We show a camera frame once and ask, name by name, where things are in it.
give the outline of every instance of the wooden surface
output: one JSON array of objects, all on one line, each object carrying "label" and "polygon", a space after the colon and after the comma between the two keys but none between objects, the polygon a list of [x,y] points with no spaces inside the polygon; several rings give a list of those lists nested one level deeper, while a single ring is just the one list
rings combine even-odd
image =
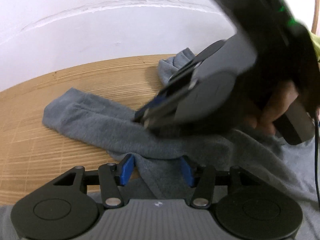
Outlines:
[{"label": "wooden surface", "polygon": [[161,88],[156,66],[168,56],[89,63],[0,92],[0,205],[15,203],[76,165],[92,170],[111,161],[105,150],[44,127],[41,120],[47,104],[74,87],[137,109]]}]

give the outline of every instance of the wall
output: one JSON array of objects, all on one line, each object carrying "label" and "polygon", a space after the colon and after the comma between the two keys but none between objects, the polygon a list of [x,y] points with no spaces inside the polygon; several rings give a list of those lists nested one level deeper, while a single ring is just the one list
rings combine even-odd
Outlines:
[{"label": "wall", "polygon": [[[311,28],[314,0],[287,0]],[[0,91],[118,57],[195,53],[235,33],[212,0],[0,0]]]}]

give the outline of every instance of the circular cover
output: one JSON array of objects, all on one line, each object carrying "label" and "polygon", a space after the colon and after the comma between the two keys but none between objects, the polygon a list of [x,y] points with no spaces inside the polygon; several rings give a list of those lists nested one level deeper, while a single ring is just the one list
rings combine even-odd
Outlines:
[{"label": "circular cover", "polygon": [[242,239],[280,240],[298,231],[302,210],[277,190],[258,186],[222,198],[216,206],[216,218]]},{"label": "circular cover", "polygon": [[11,212],[18,235],[32,240],[72,239],[90,229],[98,216],[95,201],[69,186],[35,191]]}]

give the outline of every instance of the gray cloth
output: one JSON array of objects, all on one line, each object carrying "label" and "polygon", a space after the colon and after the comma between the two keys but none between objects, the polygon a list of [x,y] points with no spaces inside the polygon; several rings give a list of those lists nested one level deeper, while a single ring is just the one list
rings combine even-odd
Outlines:
[{"label": "gray cloth", "polygon": [[[191,55],[183,51],[170,60],[159,62],[163,83],[190,60],[186,54]],[[129,182],[123,189],[125,198],[135,195],[190,199],[193,190],[183,181],[176,160],[182,155],[200,164],[212,164],[218,170],[242,166],[298,201],[303,208],[304,221],[296,240],[320,239],[320,213],[313,173],[314,140],[290,146],[281,138],[265,136],[245,126],[224,136],[163,139],[132,123],[133,115],[133,110],[119,103],[70,89],[45,108],[43,124],[70,138],[102,147],[117,160],[132,153],[141,179]],[[224,187],[217,187],[214,201],[225,194]]]}]

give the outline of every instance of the gray ribbed panel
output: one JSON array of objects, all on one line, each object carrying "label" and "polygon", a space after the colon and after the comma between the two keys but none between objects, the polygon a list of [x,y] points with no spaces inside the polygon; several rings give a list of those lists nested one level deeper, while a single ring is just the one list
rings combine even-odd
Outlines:
[{"label": "gray ribbed panel", "polygon": [[99,223],[75,240],[236,240],[206,210],[184,200],[132,199],[105,211]]}]

